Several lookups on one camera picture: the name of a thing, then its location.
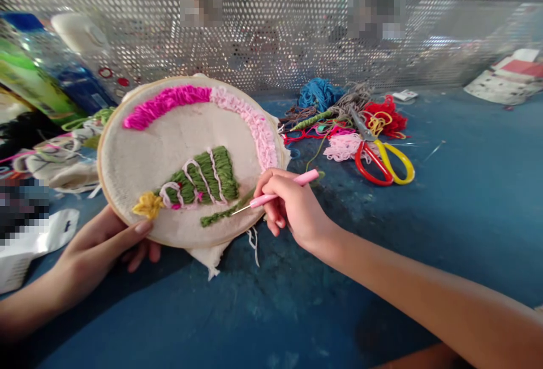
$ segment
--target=fingernail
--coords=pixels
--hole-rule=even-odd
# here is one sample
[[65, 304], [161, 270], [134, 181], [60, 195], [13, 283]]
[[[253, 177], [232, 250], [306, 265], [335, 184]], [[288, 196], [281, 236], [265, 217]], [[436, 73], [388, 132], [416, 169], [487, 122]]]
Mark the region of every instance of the fingernail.
[[149, 220], [146, 220], [146, 221], [143, 221], [143, 222], [140, 222], [138, 223], [138, 225], [136, 226], [136, 233], [138, 235], [144, 235], [145, 233], [147, 233], [148, 231], [151, 230], [151, 228], [153, 227], [153, 223]]

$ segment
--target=green packaging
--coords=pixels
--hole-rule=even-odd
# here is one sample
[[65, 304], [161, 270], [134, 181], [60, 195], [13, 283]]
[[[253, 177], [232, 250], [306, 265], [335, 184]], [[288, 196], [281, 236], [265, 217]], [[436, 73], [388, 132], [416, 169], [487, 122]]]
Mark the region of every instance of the green packaging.
[[87, 116], [21, 49], [4, 39], [0, 39], [0, 83], [60, 126]]

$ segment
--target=table surface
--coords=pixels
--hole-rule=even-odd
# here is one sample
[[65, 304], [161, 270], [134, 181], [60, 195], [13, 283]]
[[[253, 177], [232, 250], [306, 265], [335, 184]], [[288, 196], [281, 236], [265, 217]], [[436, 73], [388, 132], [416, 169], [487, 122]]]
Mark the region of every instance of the table surface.
[[[265, 101], [281, 116], [291, 100]], [[460, 89], [420, 92], [399, 106], [409, 118], [416, 179], [377, 187], [354, 161], [314, 161], [326, 177], [314, 189], [342, 227], [423, 263], [474, 280], [534, 307], [543, 303], [543, 100], [513, 111]], [[441, 148], [427, 158], [434, 148]], [[319, 141], [295, 143], [289, 169], [301, 173]], [[106, 201], [58, 200], [80, 225]], [[221, 274], [180, 249], [164, 248], [134, 274], [116, 267], [83, 303], [21, 348], [42, 368], [371, 367], [437, 339], [369, 290], [299, 248], [287, 231], [258, 229], [260, 268], [247, 235], [226, 250]], [[35, 260], [29, 279], [60, 252]]]

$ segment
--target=red yarn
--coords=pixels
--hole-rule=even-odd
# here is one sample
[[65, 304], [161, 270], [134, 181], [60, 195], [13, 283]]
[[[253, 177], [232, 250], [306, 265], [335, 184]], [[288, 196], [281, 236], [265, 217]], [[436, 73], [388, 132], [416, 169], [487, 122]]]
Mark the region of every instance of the red yarn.
[[[376, 113], [378, 113], [379, 111], [384, 111], [385, 113], [390, 114], [390, 116], [392, 117], [392, 122], [383, 127], [383, 131], [381, 132], [381, 134], [384, 134], [392, 139], [403, 138], [401, 131], [406, 129], [407, 117], [396, 113], [396, 104], [394, 103], [393, 96], [386, 95], [385, 102], [382, 104], [373, 102], [366, 104], [366, 106], [364, 107], [364, 111], [373, 114], [377, 118], [384, 118], [385, 120], [388, 120], [386, 116]], [[364, 117], [366, 118], [366, 126], [372, 118], [368, 113], [364, 113]]]
[[285, 147], [287, 145], [289, 145], [290, 143], [295, 143], [297, 141], [302, 141], [304, 139], [322, 140], [323, 138], [327, 138], [329, 140], [330, 137], [332, 137], [333, 135], [335, 135], [337, 133], [341, 133], [342, 130], [345, 130], [346, 128], [348, 128], [346, 122], [337, 122], [334, 125], [334, 128], [332, 128], [332, 130], [330, 130], [330, 132], [323, 133], [323, 134], [309, 134], [312, 130], [316, 130], [316, 128], [318, 126], [322, 126], [323, 124], [327, 124], [327, 123], [329, 123], [329, 121], [325, 122], [325, 123], [317, 123], [314, 126], [312, 126], [311, 128], [309, 128], [307, 131], [305, 129], [300, 130], [300, 131], [295, 131], [295, 132], [301, 132], [301, 135], [298, 136], [298, 137], [289, 137], [286, 134], [283, 134], [283, 142], [285, 144]]

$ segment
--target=gray yarn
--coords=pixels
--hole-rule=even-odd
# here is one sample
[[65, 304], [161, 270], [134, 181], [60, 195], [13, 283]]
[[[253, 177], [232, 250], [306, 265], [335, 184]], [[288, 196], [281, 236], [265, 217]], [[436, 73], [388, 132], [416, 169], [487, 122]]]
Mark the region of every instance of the gray yarn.
[[357, 113], [361, 113], [364, 106], [373, 100], [373, 88], [370, 87], [367, 82], [349, 82], [346, 87], [349, 87], [347, 93], [345, 93], [335, 105], [328, 109], [336, 114], [338, 118], [351, 117], [349, 114], [349, 106], [353, 106]]

